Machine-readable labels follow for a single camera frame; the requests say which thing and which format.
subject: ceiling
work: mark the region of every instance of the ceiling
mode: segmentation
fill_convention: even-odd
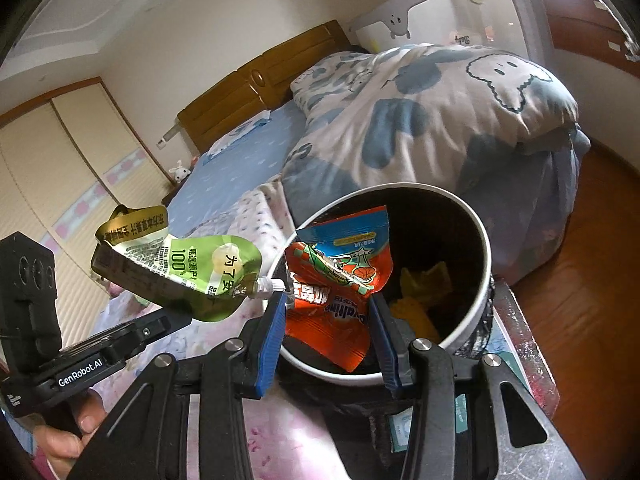
[[[0,67],[0,85],[33,70],[46,77],[44,66],[65,66],[64,60],[85,58],[84,66],[95,71],[114,38],[167,0],[45,1]]]

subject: trash bin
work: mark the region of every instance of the trash bin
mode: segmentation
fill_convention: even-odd
[[[401,297],[400,269],[429,269],[444,261],[453,293],[446,308],[430,310],[443,336],[440,343],[451,354],[473,357],[484,348],[491,318],[493,280],[489,239],[478,215],[457,196],[427,184],[395,183],[368,187],[321,209],[301,227],[385,205],[389,217],[389,244],[394,272],[382,293],[387,303]],[[282,277],[284,252],[270,269]],[[302,341],[286,336],[280,354],[291,365],[313,377],[343,386],[383,384],[370,349],[351,374],[321,356]]]

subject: comforter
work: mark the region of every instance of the comforter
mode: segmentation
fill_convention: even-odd
[[[483,46],[338,53],[291,85],[306,132],[282,184],[296,224],[385,182],[460,194],[516,151],[570,146],[577,104],[546,69]]]

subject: wooden floor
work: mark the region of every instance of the wooden floor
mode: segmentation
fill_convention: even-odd
[[[640,451],[640,177],[593,148],[561,251],[514,291],[558,383],[556,427],[588,479],[619,480]]]

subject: wooden trim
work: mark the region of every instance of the wooden trim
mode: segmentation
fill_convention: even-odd
[[[46,104],[54,97],[58,97],[59,95],[72,92],[73,90],[78,90],[79,88],[84,88],[85,86],[91,86],[101,82],[102,79],[100,77],[92,77],[90,79],[84,79],[82,81],[71,83],[70,85],[61,86],[60,88],[56,88],[55,90],[50,90],[48,92],[45,92],[44,94],[36,96],[33,99],[29,99],[28,101],[25,101],[22,104],[17,105],[17,107],[12,108],[11,110],[0,115],[0,128],[6,126],[8,123],[24,115],[25,113],[30,112],[31,110],[35,110],[37,107]]]
[[[98,77],[98,83],[100,83],[102,85],[102,88],[104,89],[104,91],[107,93],[109,99],[111,99],[111,102],[113,103],[113,106],[115,106],[117,112],[120,114],[120,116],[122,117],[122,120],[125,122],[125,124],[127,125],[127,128],[129,128],[129,130],[131,130],[131,133],[133,134],[134,137],[136,137],[136,139],[138,140],[138,142],[140,143],[140,146],[142,146],[142,148],[146,151],[146,154],[149,156],[149,158],[156,164],[156,166],[160,169],[160,171],[162,171],[162,174],[164,174],[164,176],[166,177],[166,179],[169,181],[170,184],[172,184],[172,186],[174,185],[174,181],[171,178],[171,176],[169,176],[169,174],[164,170],[164,168],[162,167],[162,165],[158,162],[158,160],[154,157],[153,153],[151,153],[151,151],[149,151],[149,148],[146,146],[146,144],[144,142],[142,142],[142,139],[140,139],[140,136],[138,135],[137,131],[133,128],[133,126],[131,125],[131,123],[129,122],[129,120],[127,119],[126,115],[122,113],[122,110],[120,109],[120,107],[118,106],[118,103],[116,102],[116,99],[113,98],[113,95],[111,95],[111,92],[109,92],[109,89],[107,88],[107,85],[104,84],[104,81],[102,80],[101,77]]]
[[[55,113],[56,117],[58,118],[58,122],[60,123],[60,126],[62,126],[62,129],[65,131],[66,136],[69,138],[69,140],[71,141],[71,143],[73,144],[74,148],[76,149],[76,152],[78,152],[78,155],[80,155],[80,158],[82,158],[82,161],[86,164],[86,166],[89,168],[89,171],[91,171],[91,173],[93,174],[93,176],[95,177],[95,179],[100,182],[101,186],[105,189],[105,191],[109,194],[109,196],[111,198],[114,199],[115,203],[120,205],[120,200],[118,200],[116,198],[116,196],[111,192],[111,190],[109,189],[109,187],[104,183],[104,181],[102,180],[102,178],[100,177],[100,175],[98,175],[96,173],[96,171],[94,170],[94,167],[89,163],[89,161],[87,160],[87,158],[84,156],[84,153],[82,152],[82,150],[80,149],[80,147],[78,146],[78,144],[76,143],[76,140],[73,138],[73,136],[71,135],[71,132],[69,131],[69,129],[66,127],[65,122],[62,120],[62,117],[60,117],[60,114],[58,113],[58,109],[56,108],[55,103],[53,102],[53,99],[50,99],[48,101],[49,105],[51,106],[51,108],[53,108],[53,113]]]

